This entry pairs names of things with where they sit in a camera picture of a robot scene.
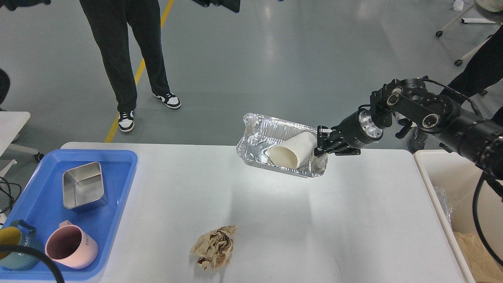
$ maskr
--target yellow floor line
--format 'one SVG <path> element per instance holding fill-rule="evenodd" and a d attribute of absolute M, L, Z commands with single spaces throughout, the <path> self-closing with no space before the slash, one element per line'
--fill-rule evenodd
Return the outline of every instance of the yellow floor line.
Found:
<path fill-rule="evenodd" d="M 160 19 L 160 28 L 164 26 L 164 22 L 166 21 L 167 15 L 170 13 L 171 6 L 173 6 L 173 2 L 175 0 L 170 0 L 166 6 L 166 9 L 164 10 L 164 13 L 161 16 Z M 134 75 L 134 82 L 136 85 L 138 85 L 138 82 L 140 81 L 141 75 L 143 74 L 143 71 L 145 70 L 145 60 L 142 58 L 140 62 L 140 66 L 138 67 L 138 70 L 136 70 L 136 74 Z M 117 123 L 117 120 L 119 119 L 119 114 L 115 116 L 114 121 L 112 122 L 112 126 L 110 127 L 110 130 L 108 131 L 107 137 L 105 138 L 106 143 L 111 143 L 114 139 L 115 133 L 117 132 L 117 129 L 119 128 L 119 124 Z"/>

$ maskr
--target teal mug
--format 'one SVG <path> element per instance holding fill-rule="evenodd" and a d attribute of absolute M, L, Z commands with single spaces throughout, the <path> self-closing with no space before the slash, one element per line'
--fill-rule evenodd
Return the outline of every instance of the teal mug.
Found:
<path fill-rule="evenodd" d="M 24 227 L 28 233 L 18 228 Z M 19 245 L 43 251 L 42 244 L 35 239 L 37 230 L 24 220 L 15 220 L 0 229 L 0 245 Z M 18 252 L 0 252 L 0 265 L 12 270 L 27 270 L 39 262 L 34 256 Z"/>

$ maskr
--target camera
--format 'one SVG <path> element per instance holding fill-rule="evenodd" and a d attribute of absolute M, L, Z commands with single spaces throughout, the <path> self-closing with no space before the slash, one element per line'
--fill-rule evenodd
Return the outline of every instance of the camera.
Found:
<path fill-rule="evenodd" d="M 241 5 L 241 0 L 193 0 L 197 4 L 203 7 L 209 7 L 210 4 L 215 6 L 224 6 L 227 9 L 233 11 L 234 13 L 239 12 L 239 6 Z"/>

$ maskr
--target mug handle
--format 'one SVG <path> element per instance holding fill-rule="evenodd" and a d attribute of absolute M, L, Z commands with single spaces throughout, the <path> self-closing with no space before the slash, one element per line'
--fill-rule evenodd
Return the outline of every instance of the mug handle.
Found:
<path fill-rule="evenodd" d="M 10 226 L 17 227 L 18 225 L 28 229 L 30 237 L 34 237 L 37 234 L 37 229 L 22 219 L 12 221 Z"/>
<path fill-rule="evenodd" d="M 73 224 L 70 221 L 65 220 L 59 224 L 59 227 L 61 228 L 61 227 L 68 226 L 68 225 L 73 225 Z"/>

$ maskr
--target leg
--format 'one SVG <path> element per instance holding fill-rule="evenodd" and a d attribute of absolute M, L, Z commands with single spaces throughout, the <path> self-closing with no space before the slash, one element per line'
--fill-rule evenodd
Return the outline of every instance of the leg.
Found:
<path fill-rule="evenodd" d="M 119 112 L 134 110 L 137 96 L 129 58 L 126 2 L 125 0 L 80 0 L 100 48 L 105 71 L 118 102 Z"/>
<path fill-rule="evenodd" d="M 489 39 L 486 39 L 484 40 L 482 43 L 480 43 L 479 45 L 477 45 L 477 47 L 475 47 L 474 49 L 470 50 L 470 52 L 466 53 L 465 55 L 463 55 L 463 57 L 461 57 L 459 60 L 461 61 L 464 61 L 468 58 L 470 58 L 471 56 L 473 56 L 475 53 L 477 53 L 477 51 L 488 41 Z"/>
<path fill-rule="evenodd" d="M 145 59 L 148 79 L 156 95 L 170 93 L 160 41 L 160 9 L 157 0 L 131 1 L 126 11 L 127 22 Z"/>
<path fill-rule="evenodd" d="M 471 97 L 499 82 L 503 78 L 503 48 L 501 46 L 503 46 L 503 27 L 500 27 L 475 53 L 465 70 L 449 84 L 449 87 Z M 453 98 L 459 104 L 464 102 L 464 99 L 449 91 L 443 90 L 440 94 Z"/>
<path fill-rule="evenodd" d="M 9 76 L 7 76 L 4 70 L 0 69 L 0 104 L 2 104 L 7 96 L 7 92 L 9 92 L 10 87 L 11 80 L 9 79 Z"/>

